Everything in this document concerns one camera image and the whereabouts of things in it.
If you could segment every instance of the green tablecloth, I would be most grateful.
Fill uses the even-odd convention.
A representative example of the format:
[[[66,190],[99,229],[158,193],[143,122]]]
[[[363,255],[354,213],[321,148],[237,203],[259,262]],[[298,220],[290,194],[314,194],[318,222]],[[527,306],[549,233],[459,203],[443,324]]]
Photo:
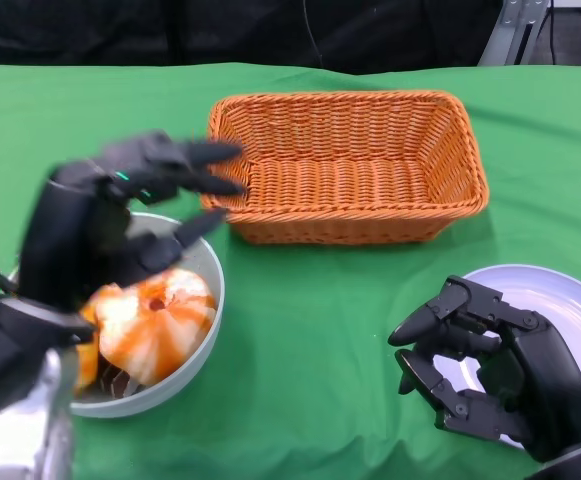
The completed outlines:
[[[581,68],[349,77],[299,68],[0,67],[0,269],[48,168],[152,128],[203,135],[236,93],[444,89],[471,115],[492,199],[428,245],[253,247],[210,239],[226,272],[215,350],[182,393],[118,420],[76,419],[77,479],[520,478],[523,453],[440,432],[399,397],[389,332],[448,274],[530,263],[581,280]],[[185,196],[156,209],[182,217]]]

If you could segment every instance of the black backdrop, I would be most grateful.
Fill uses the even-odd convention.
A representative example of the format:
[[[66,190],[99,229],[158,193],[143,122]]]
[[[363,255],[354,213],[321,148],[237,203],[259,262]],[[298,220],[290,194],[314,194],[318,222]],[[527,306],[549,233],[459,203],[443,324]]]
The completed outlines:
[[[326,68],[476,65],[501,0],[306,0]],[[0,63],[319,66],[302,0],[0,0]]]

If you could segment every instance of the orange wicker basket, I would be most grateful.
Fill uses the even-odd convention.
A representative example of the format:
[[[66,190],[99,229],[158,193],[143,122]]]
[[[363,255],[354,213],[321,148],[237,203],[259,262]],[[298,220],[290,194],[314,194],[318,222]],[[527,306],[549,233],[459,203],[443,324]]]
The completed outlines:
[[[248,193],[202,204],[252,243],[423,242],[488,203],[468,114],[447,93],[230,97],[209,134],[244,146],[213,173]]]

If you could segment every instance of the metal stand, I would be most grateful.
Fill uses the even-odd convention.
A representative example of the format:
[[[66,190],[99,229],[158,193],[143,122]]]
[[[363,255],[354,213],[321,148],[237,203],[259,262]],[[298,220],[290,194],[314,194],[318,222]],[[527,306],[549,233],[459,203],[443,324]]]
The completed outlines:
[[[504,0],[479,66],[527,64],[550,0]]]

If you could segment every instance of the robotic arm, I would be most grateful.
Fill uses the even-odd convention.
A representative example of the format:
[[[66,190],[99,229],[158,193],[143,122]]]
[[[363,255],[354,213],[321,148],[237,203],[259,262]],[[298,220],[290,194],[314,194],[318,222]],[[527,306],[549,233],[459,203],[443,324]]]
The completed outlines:
[[[547,318],[451,276],[389,343],[415,344],[395,354],[403,370],[399,393],[417,390],[435,410],[437,428],[489,440],[506,434],[547,462],[532,480],[581,480],[581,371]],[[477,359],[486,393],[455,391],[434,367],[435,355]]]
[[[240,152],[151,132],[51,173],[24,237],[17,281],[0,274],[0,480],[71,477],[74,346],[94,333],[78,312],[103,285],[129,286],[175,264],[225,214],[204,213],[170,235],[129,239],[128,203],[166,201],[180,188],[243,193],[208,172]]]

